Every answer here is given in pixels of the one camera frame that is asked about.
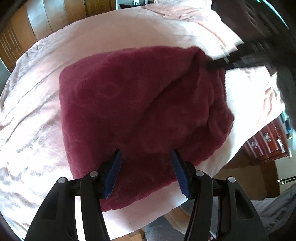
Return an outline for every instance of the pink blanket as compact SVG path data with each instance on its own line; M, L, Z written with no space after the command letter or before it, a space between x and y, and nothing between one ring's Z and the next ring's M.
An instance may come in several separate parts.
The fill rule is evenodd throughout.
M205 69L197 47L146 47L99 53L60 74L64 144L81 178L123 154L113 194L102 210L130 205L175 181L171 151L197 166L221 147L234 117L225 71Z

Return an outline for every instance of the pillow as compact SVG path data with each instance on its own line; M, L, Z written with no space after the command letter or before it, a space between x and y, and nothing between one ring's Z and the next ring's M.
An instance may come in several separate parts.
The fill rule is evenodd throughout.
M184 5L194 8L211 9L212 0L154 0L154 3Z

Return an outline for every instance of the white bedding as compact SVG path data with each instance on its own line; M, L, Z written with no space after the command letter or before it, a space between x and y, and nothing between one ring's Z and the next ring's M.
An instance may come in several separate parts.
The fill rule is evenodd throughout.
M196 10L192 21L135 7L80 20L34 44L18 60L0 97L0 210L13 231L24 238L56 180L72 179L59 104L59 74L66 66L99 52L155 45L196 45L215 57L238 41L212 10ZM226 73L234 125L224 145L198 169L215 175L247 139L279 116L284 106L273 87L265 67ZM105 212L110 238L141 228L184 201L172 183L128 207ZM77 229L81 237L81 220Z

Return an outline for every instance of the white wall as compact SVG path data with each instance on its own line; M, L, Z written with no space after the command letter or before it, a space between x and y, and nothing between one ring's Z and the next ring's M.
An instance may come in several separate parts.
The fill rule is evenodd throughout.
M288 157L284 157L275 161L279 179L296 176L296 132L295 131L293 131L293 145L292 145L291 151L293 155L291 159L289 159ZM289 188L294 183L295 181L280 185L281 192Z
M0 94L2 93L2 90L9 76L10 72L8 71L8 69L6 68L6 66L0 58Z

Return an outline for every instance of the silver screw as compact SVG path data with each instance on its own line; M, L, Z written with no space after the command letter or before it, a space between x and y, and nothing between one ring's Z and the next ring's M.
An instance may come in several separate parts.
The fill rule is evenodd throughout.
M58 179L58 182L59 183L64 183L66 181L66 179L64 178L64 177L60 177L59 179Z
M236 182L236 179L234 177L229 177L228 178L228 181L230 181L231 183L235 183Z
M198 177L203 177L204 172L203 171L196 171L195 175L197 175Z
M98 172L97 171L92 171L90 172L89 174L91 177L96 177L98 175Z

